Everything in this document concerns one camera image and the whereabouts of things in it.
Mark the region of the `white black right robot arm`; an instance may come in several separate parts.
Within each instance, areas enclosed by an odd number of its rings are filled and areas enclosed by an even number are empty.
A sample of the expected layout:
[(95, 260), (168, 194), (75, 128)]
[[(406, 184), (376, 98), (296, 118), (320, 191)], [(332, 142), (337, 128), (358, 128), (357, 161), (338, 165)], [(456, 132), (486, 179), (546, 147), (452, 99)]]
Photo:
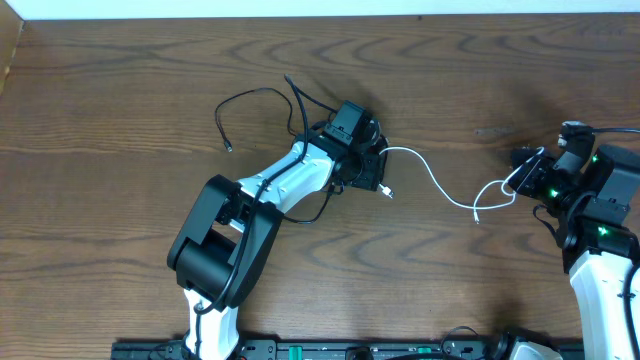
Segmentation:
[(624, 221), (639, 189), (639, 157), (596, 145), (596, 130), (565, 130), (561, 154), (516, 148), (508, 186), (555, 219), (546, 227), (562, 252), (588, 359), (639, 356), (639, 238)]

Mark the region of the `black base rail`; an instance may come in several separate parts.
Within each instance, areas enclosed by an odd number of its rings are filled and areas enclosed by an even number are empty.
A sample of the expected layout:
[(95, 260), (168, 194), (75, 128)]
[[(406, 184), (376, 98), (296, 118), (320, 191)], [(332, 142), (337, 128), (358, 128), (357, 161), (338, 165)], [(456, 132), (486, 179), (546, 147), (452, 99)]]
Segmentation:
[(112, 360), (388, 360), (388, 359), (569, 359), (585, 360), (580, 341), (557, 342), (542, 333), (508, 328), (484, 336), (458, 326), (435, 339), (283, 340), (238, 331), (208, 334), (193, 330), (182, 339), (121, 340)]

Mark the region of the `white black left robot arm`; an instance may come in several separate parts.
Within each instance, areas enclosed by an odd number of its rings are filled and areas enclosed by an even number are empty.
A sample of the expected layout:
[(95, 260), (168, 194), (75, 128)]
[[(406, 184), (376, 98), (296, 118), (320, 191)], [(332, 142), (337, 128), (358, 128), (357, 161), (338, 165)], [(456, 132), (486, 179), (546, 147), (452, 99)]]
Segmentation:
[(188, 358), (231, 356), (239, 343), (238, 308), (261, 276), (286, 213), (319, 191), (377, 191), (387, 145), (379, 121), (346, 101), (265, 170), (237, 181), (222, 175), (207, 181), (167, 256), (190, 308)]

